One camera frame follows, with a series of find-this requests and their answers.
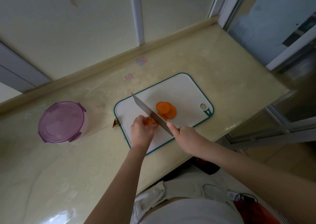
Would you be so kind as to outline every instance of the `clothing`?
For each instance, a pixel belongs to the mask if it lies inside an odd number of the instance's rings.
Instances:
[[[168,221],[183,221],[182,218],[186,216],[186,218],[190,218],[189,220],[191,220],[192,223],[196,223],[196,220],[199,218],[209,220],[209,218],[213,217],[222,220],[222,222],[215,223],[243,223],[240,214],[233,202],[229,199],[226,191],[220,188],[214,178],[202,172],[195,166],[190,165],[188,169],[182,170],[174,179],[166,182],[158,182],[155,186],[152,186],[137,195],[134,202],[131,224],[140,223],[140,220],[149,209],[174,197],[190,199],[172,202],[148,215],[141,223],[148,223],[147,220],[149,217],[152,218],[153,216],[156,216],[157,219],[157,215],[162,212],[164,212],[162,213],[164,218],[165,215],[168,215],[169,213],[172,214],[170,217],[166,216],[166,218],[169,218]],[[199,215],[201,216],[196,216],[193,212],[188,211],[187,213],[183,213],[183,211],[179,209],[179,206],[181,206],[182,208],[185,208],[185,210],[190,210],[191,204],[193,205],[191,210],[194,210],[196,207],[201,207],[201,205],[206,205],[210,210],[207,208],[200,208],[201,212],[199,212]],[[235,214],[235,222],[225,222],[225,216],[228,213],[228,216]]]
[[[243,224],[227,205],[208,199],[183,199],[172,202],[148,215],[140,224]]]

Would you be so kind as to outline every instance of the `marble countertop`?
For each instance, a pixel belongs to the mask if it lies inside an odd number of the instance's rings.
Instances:
[[[197,131],[217,140],[287,93],[266,68],[217,24],[165,44],[0,116],[0,223],[83,223],[129,147],[113,128],[113,107],[179,72],[214,105]],[[43,143],[40,116],[60,101],[80,102],[90,126],[72,143]],[[190,158],[175,141],[145,157],[138,191]]]

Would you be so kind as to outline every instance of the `plastic container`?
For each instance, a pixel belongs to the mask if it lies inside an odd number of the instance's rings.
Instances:
[[[58,102],[41,116],[38,134],[44,142],[72,142],[82,137],[88,125],[86,110],[80,103]]]

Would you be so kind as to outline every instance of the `person's right arm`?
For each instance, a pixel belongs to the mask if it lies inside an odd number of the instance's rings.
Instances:
[[[297,223],[316,222],[316,183],[211,142],[192,127],[179,131],[170,122],[168,127],[184,151],[220,166],[287,218]]]

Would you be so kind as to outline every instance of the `carrot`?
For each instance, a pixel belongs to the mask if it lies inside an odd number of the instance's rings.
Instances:
[[[170,110],[169,110],[169,112],[168,113],[166,113],[165,115],[166,115],[166,117],[167,118],[174,118],[176,115],[177,115],[177,110],[176,110],[176,108],[171,104],[171,103],[169,103],[169,102],[166,102],[167,104],[168,104],[168,106],[170,107]]]
[[[152,119],[151,117],[145,117],[143,119],[143,124],[148,125],[148,126],[152,126],[152,125],[156,124],[158,126],[157,122],[154,119]]]
[[[156,108],[161,114],[166,114],[170,111],[170,106],[166,102],[158,102]]]
[[[158,112],[158,115],[159,115],[162,119],[164,119],[165,121],[167,121],[167,117],[166,117],[165,114],[162,114],[161,112]]]

